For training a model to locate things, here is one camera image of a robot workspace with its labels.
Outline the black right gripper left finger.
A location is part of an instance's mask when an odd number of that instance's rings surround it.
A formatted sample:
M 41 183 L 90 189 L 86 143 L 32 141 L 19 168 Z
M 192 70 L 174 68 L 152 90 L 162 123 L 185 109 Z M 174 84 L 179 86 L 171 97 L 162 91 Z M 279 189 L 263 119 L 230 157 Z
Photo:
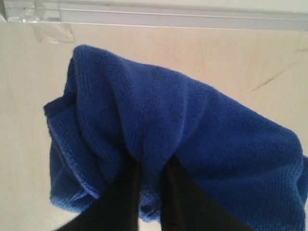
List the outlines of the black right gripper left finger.
M 141 167 L 127 157 L 115 181 L 59 231 L 137 231 Z

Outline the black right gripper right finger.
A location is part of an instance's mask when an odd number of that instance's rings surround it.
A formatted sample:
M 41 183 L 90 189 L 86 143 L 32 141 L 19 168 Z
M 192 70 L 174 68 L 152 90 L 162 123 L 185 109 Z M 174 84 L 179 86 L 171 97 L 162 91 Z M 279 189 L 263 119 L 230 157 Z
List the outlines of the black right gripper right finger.
M 162 176 L 163 231 L 239 231 L 241 222 L 207 197 L 172 157 Z

